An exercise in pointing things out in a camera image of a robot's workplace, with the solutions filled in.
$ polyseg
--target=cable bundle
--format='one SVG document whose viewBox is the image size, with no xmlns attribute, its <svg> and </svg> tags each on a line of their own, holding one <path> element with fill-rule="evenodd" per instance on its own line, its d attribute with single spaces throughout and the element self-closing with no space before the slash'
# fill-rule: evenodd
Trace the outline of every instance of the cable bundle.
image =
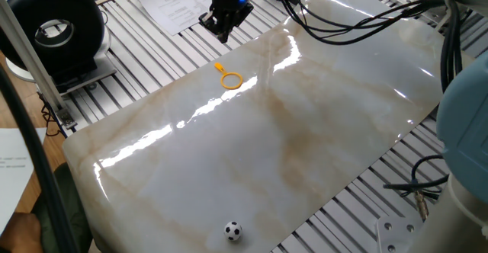
<svg viewBox="0 0 488 253">
<path fill-rule="evenodd" d="M 405 5 L 397 6 L 381 14 L 378 14 L 374 17 L 365 18 L 364 20 L 359 21 L 355 25 L 347 25 L 347 24 L 338 24 L 334 21 L 330 21 L 323 17 L 320 17 L 318 14 L 315 14 L 313 11 L 307 8 L 306 5 L 304 5 L 301 2 L 301 0 L 278 0 L 278 1 L 280 1 L 281 4 L 284 6 L 284 9 L 287 11 L 288 15 L 290 15 L 290 17 L 295 22 L 297 22 L 311 37 L 315 38 L 316 40 L 322 43 L 332 44 L 336 46 L 357 43 L 361 40 L 364 40 L 368 37 L 375 35 L 378 32 L 381 32 L 382 30 L 386 29 L 387 27 L 396 23 L 402 18 L 414 18 L 428 11 L 429 9 L 446 6 L 446 0 L 418 0 L 415 2 L 410 2 Z M 445 41 L 442 47 L 442 54 L 441 54 L 442 91 L 445 91 L 445 89 L 449 86 L 449 84 L 454 79 L 454 71 L 457 75 L 463 68 L 462 61 L 461 61 L 460 31 L 461 31 L 462 23 L 470 15 L 470 11 L 468 11 L 466 16 L 461 20 L 457 2 L 455 0 L 447 0 L 447 1 L 448 1 L 448 6 L 451 9 L 451 18 L 448 23 L 448 28 L 445 34 Z M 302 16 L 298 15 L 298 13 L 294 10 L 293 5 L 300 6 Z M 310 14 L 315 19 L 322 21 L 323 23 L 329 24 L 335 28 L 322 29 L 322 28 L 310 26 L 307 23 L 307 17 L 304 14 L 304 12 Z M 399 14 L 394 17 L 388 16 L 392 13 L 399 13 Z M 364 29 L 372 29 L 372 30 L 351 40 L 330 39 L 332 37 L 349 33 L 353 30 L 364 30 Z"/>
</svg>

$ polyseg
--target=wooden floor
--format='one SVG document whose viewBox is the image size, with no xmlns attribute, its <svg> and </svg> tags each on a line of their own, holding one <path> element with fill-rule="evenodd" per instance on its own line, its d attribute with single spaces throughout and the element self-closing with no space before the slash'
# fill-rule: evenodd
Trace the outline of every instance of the wooden floor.
<svg viewBox="0 0 488 253">
<path fill-rule="evenodd" d="M 6 69 L 5 57 L 2 53 L 0 53 L 0 63 L 2 64 L 2 67 Z M 33 83 L 24 82 L 19 78 L 16 78 L 9 71 L 8 74 L 10 76 L 10 79 L 12 80 L 12 83 L 15 86 L 15 89 L 17 89 L 17 93 L 24 102 L 24 106 L 26 107 L 31 120 L 34 123 L 34 126 L 45 127 L 46 121 L 43 119 L 43 115 L 40 112 L 43 107 L 43 102 L 37 96 L 36 86 Z M 17 124 L 15 123 L 15 120 L 11 115 L 10 110 L 8 109 L 8 106 L 5 103 L 5 100 L 1 94 L 0 128 L 17 128 Z M 53 134 L 56 133 L 57 130 L 58 127 L 56 123 L 50 123 L 47 131 L 49 134 Z M 44 151 L 46 152 L 47 158 L 49 159 L 51 168 L 53 170 L 55 170 L 59 165 L 66 161 L 63 151 L 61 150 L 61 145 L 63 144 L 63 142 L 64 137 L 61 134 L 53 137 L 46 136 L 46 139 L 44 140 Z M 29 180 L 29 184 L 25 188 L 24 194 L 22 195 L 21 201 L 19 202 L 16 211 L 29 213 L 32 209 L 32 206 L 39 197 L 39 193 L 39 182 L 37 180 L 37 176 L 34 173 Z"/>
</svg>

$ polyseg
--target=metal post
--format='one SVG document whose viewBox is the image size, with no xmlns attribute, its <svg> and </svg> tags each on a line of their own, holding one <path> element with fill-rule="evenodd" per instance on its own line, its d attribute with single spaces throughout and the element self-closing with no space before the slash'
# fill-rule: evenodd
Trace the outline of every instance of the metal post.
<svg viewBox="0 0 488 253">
<path fill-rule="evenodd" d="M 66 128 L 75 126 L 76 122 L 69 115 L 66 104 L 6 0 L 0 0 L 0 28 L 7 35 L 8 40 L 10 40 L 27 70 L 36 81 L 44 98 L 53 107 L 54 112 L 59 116 Z"/>
</svg>

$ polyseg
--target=white paper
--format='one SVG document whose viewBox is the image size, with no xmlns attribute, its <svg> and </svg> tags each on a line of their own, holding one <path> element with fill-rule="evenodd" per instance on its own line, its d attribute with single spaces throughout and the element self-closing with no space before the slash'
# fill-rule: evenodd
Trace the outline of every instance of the white paper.
<svg viewBox="0 0 488 253">
<path fill-rule="evenodd" d="M 44 141 L 46 128 L 36 128 Z M 19 129 L 0 129 L 0 235 L 21 199 L 34 167 Z"/>
<path fill-rule="evenodd" d="M 196 24 L 198 17 L 209 10 L 212 0 L 139 0 L 151 17 L 176 35 Z"/>
</svg>

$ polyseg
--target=marble table surface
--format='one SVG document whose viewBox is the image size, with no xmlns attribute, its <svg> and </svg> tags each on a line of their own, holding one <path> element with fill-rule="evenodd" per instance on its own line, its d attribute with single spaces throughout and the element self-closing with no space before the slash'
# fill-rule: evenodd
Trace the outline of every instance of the marble table surface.
<svg viewBox="0 0 488 253">
<path fill-rule="evenodd" d="M 303 1 L 346 24 L 388 9 Z M 97 243 L 269 252 L 439 103 L 442 40 L 401 20 L 330 46 L 287 19 L 217 60 L 242 75 L 239 89 L 209 63 L 78 131 L 63 147 Z M 240 242 L 225 239 L 229 221 Z"/>
</svg>

